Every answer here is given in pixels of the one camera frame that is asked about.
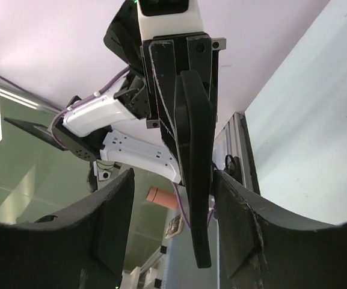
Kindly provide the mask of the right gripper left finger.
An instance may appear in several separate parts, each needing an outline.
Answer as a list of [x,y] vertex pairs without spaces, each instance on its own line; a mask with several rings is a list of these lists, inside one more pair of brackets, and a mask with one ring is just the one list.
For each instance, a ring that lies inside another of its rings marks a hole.
[[118,288],[134,171],[35,222],[0,223],[0,288]]

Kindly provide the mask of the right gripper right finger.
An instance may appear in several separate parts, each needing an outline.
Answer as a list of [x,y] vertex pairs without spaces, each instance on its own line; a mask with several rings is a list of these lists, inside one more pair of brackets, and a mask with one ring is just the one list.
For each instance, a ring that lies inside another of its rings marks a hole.
[[347,222],[293,213],[214,173],[221,253],[234,288],[347,288]]

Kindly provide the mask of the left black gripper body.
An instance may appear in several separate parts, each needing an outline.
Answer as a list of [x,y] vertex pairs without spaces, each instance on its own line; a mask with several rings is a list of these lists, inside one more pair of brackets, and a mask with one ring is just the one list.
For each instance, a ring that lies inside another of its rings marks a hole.
[[[138,1],[124,1],[104,36],[104,44],[130,68],[126,86],[115,94],[117,98],[137,119],[145,119],[148,128],[160,127],[155,86],[152,77],[151,61],[148,53],[152,40],[175,40],[180,46],[182,71],[189,70],[186,37],[190,34],[177,34],[141,40],[137,13]],[[226,48],[226,39],[212,39],[212,92],[209,99],[216,121],[218,104],[218,57],[219,51]]]

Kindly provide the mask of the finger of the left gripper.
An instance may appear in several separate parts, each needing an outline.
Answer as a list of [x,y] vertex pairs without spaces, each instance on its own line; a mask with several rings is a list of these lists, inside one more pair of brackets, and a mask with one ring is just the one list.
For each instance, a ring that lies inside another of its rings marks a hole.
[[182,71],[180,46],[175,40],[152,40],[148,53],[151,61],[152,77],[158,106],[161,139],[177,163],[177,179],[182,183],[182,172],[176,142],[176,125],[174,124],[174,95],[176,76]]
[[186,37],[189,71],[186,82],[194,85],[192,92],[214,99],[212,92],[212,39],[206,33],[190,34]]

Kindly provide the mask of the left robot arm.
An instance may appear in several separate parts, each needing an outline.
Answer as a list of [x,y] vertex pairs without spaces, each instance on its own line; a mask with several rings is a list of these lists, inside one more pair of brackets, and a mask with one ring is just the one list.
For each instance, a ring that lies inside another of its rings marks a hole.
[[126,63],[106,87],[73,99],[49,127],[8,123],[90,163],[208,186],[225,39],[204,31],[197,1],[124,1],[103,41]]

